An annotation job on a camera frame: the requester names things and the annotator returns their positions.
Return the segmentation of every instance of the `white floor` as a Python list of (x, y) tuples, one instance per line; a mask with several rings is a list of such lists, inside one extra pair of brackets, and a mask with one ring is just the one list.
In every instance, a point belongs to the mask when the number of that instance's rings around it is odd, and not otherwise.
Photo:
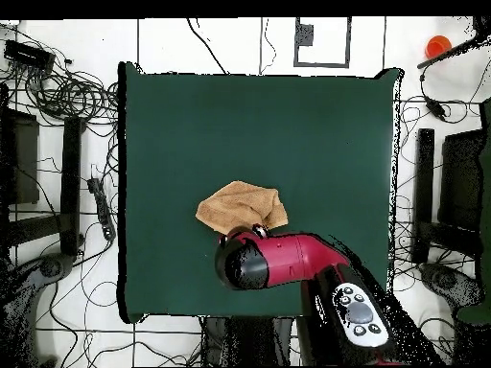
[[(336, 62), (339, 58), (339, 45), (333, 42), (345, 40), (345, 33), (330, 30), (330, 27), (339, 26), (336, 18), (302, 19), (302, 23), (314, 23), (317, 33), (327, 33), (319, 42), (321, 35), (317, 36), (314, 46), (317, 55), (325, 58), (326, 62)], [(409, 123), (409, 138), (404, 145), (403, 154), (411, 161), (414, 159), (414, 140), (417, 129), (431, 127), (435, 129), (435, 165), (441, 157), (441, 144), (446, 135), (462, 130), (480, 128), (480, 120), (474, 113), (469, 112), (467, 117), (456, 125), (440, 122), (431, 115), (416, 121), (419, 114), (425, 115), (428, 110), (422, 103), (419, 76), (421, 72), (416, 65), (423, 61), (424, 48), (427, 41), (434, 35), (446, 35), (454, 45), (463, 42), (473, 35), (470, 17), (353, 17), (351, 33), (351, 61), (349, 69), (328, 68), (294, 68), (293, 67), (293, 35), (294, 18), (239, 18), (239, 19), (201, 19), (197, 24), (191, 20), (193, 27), (213, 50), (223, 68), (233, 74), (282, 75), (296, 74), (310, 75), (345, 75), (373, 77), (383, 67), (397, 67), (405, 71), (402, 85), (402, 99), (412, 102), (403, 104), (403, 108), (417, 107), (405, 111), (405, 120)], [(194, 72), (194, 73), (220, 73), (220, 67), (212, 59), (208, 50), (191, 32), (185, 19), (146, 19), (140, 20), (61, 20), (61, 21), (22, 21), (19, 26), (21, 33), (41, 41), (52, 48), (63, 52), (67, 58), (73, 60), (71, 71), (84, 71), (99, 78), (108, 88), (117, 81), (117, 64), (120, 61), (138, 62), (145, 73), (161, 73), (168, 71)], [(12, 32), (0, 28), (0, 39), (14, 38)], [(21, 42), (29, 38), (18, 35)], [(478, 88), (484, 68), (490, 57), (491, 47), (481, 48), (463, 56), (454, 57), (439, 62), (429, 68), (424, 81), (425, 93), (440, 101), (462, 100), (469, 102)], [(0, 58), (0, 68), (5, 68), (5, 61)], [(484, 74), (482, 84), (473, 98), (473, 102), (480, 102), (491, 96), (491, 82), (489, 72)], [(20, 103), (26, 100), (25, 94), (19, 92)], [(22, 105), (19, 110), (26, 111)], [(463, 117), (464, 107), (452, 104), (450, 120), (457, 121)], [(37, 114), (41, 124), (45, 124), (42, 117)], [(110, 126), (93, 127), (99, 133), (108, 133)], [(402, 138), (407, 135), (403, 126)], [(43, 127), (40, 132), (39, 168), (54, 171), (54, 162), (58, 168), (61, 165), (61, 136), (62, 129)], [(107, 138), (98, 137), (87, 131), (82, 141), (82, 177), (88, 178), (92, 173), (102, 171), (107, 153)], [(413, 176), (413, 165), (400, 158), (399, 184)], [(437, 201), (439, 197), (439, 172), (435, 170), (434, 181), (436, 216)], [(114, 186), (106, 182), (106, 194), (109, 199), (117, 193), (117, 174), (113, 175)], [(50, 198), (55, 210), (59, 210), (59, 174), (52, 172), (39, 172), (38, 180)], [(81, 191), (82, 204), (81, 230), (85, 233), (92, 223), (97, 221), (95, 216), (95, 203), (88, 191)], [(410, 221), (409, 211), (412, 183), (401, 187), (398, 192), (399, 221)], [(23, 211), (49, 211), (50, 208), (42, 198), (37, 205), (22, 205), (18, 210)], [(17, 213), (19, 219), (31, 217), (34, 214)], [(409, 244), (409, 234), (403, 232), (400, 241), (402, 245)], [(18, 261), (20, 263), (30, 260), (47, 245), (58, 240), (57, 236), (39, 241), (23, 244), (18, 247)], [(105, 247), (105, 240), (98, 224), (90, 228), (87, 234), (86, 257), (96, 254)], [(56, 251), (54, 244), (46, 252)], [(65, 366), (87, 367), (87, 357), (83, 355), (83, 345), (90, 343), (90, 359), (97, 367), (131, 367), (159, 366), (182, 363), (199, 345), (200, 327), (195, 317), (150, 316), (143, 323), (135, 326), (126, 325), (120, 320), (115, 302), (115, 286), (110, 282), (117, 281), (117, 240), (114, 246), (107, 251), (96, 263), (92, 260), (78, 267), (59, 284), (57, 304), (54, 307), (56, 317), (76, 331), (88, 330), (90, 333), (78, 333), (78, 343), (65, 362)], [(441, 253), (432, 252), (436, 259)], [(398, 264), (399, 268), (408, 267)], [(472, 275), (472, 264), (466, 263), (464, 271)], [(417, 324), (432, 317), (441, 317), (451, 321), (448, 306), (445, 302), (427, 291), (422, 284), (415, 280), (410, 273), (399, 275), (394, 282), (397, 296), (403, 303), (410, 316)], [(87, 301), (83, 293), (92, 296), (93, 303)], [(37, 338), (39, 350), (44, 355), (56, 355), (59, 358), (58, 366), (70, 351), (75, 336), (58, 325), (50, 316), (48, 309), (54, 294), (54, 287), (48, 287), (42, 294), (37, 309)], [(424, 327), (424, 333), (433, 339), (436, 346), (440, 336), (452, 339), (452, 329), (444, 323), (433, 321)], [(138, 344), (131, 346), (133, 339)], [(104, 350), (124, 350), (105, 352)], [(292, 339), (292, 364), (298, 364), (298, 343)], [(176, 357), (168, 360), (162, 355)]]

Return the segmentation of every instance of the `green table surface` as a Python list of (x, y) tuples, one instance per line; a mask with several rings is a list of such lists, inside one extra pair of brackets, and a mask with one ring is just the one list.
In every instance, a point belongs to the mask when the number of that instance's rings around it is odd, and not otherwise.
[(275, 188), (290, 223), (335, 236), (385, 288), (399, 76), (142, 75), (127, 64), (128, 313), (299, 315), (298, 283), (222, 285), (198, 204), (233, 180)]

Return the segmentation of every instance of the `orange cup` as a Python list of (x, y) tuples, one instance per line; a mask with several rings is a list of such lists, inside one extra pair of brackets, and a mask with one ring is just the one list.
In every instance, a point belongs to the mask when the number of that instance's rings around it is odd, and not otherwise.
[(452, 49), (449, 38), (443, 35), (434, 36), (425, 48), (426, 58), (432, 59)]

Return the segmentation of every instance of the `button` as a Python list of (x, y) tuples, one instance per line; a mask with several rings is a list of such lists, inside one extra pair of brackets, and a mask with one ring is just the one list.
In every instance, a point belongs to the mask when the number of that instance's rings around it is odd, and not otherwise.
[(378, 334), (381, 330), (377, 325), (371, 324), (368, 326), (368, 330), (370, 330), (374, 334)]
[(366, 330), (363, 326), (355, 326), (353, 333), (355, 335), (364, 335), (366, 333)]
[(372, 309), (366, 304), (353, 302), (348, 306), (347, 310), (346, 320), (348, 322), (356, 323), (358, 325), (370, 323), (373, 320)]

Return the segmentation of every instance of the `cloth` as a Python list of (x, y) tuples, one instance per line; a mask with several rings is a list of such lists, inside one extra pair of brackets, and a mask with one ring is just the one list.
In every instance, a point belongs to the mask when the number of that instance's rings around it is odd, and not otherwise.
[(276, 189), (233, 181), (198, 206), (199, 221), (222, 234), (237, 226), (263, 224), (268, 229), (288, 224), (288, 217)]

